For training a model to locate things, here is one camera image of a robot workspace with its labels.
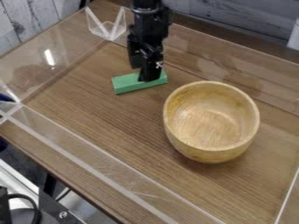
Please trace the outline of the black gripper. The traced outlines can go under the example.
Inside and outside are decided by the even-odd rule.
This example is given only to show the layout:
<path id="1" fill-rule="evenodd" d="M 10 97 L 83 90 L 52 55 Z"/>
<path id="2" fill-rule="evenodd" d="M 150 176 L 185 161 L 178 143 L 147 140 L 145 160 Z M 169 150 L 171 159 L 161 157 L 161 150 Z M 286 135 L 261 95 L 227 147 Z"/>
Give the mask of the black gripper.
<path id="1" fill-rule="evenodd" d="M 131 9 L 135 22 L 130 25 L 127 35 L 127 52 L 130 64 L 141 69 L 139 80 L 155 81 L 163 70 L 163 42 L 169 37 L 169 27 L 173 24 L 173 11 L 169 7 Z"/>

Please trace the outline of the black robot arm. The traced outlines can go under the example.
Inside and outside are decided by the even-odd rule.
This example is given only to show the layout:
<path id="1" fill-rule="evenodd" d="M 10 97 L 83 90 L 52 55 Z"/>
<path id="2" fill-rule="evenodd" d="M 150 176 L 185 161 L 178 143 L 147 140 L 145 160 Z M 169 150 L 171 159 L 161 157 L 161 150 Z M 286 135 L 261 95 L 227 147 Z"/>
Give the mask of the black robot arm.
<path id="1" fill-rule="evenodd" d="M 134 23 L 129 26 L 130 64 L 141 69 L 139 81 L 161 78 L 165 64 L 165 39 L 171 25 L 171 9 L 162 0 L 133 0 Z"/>

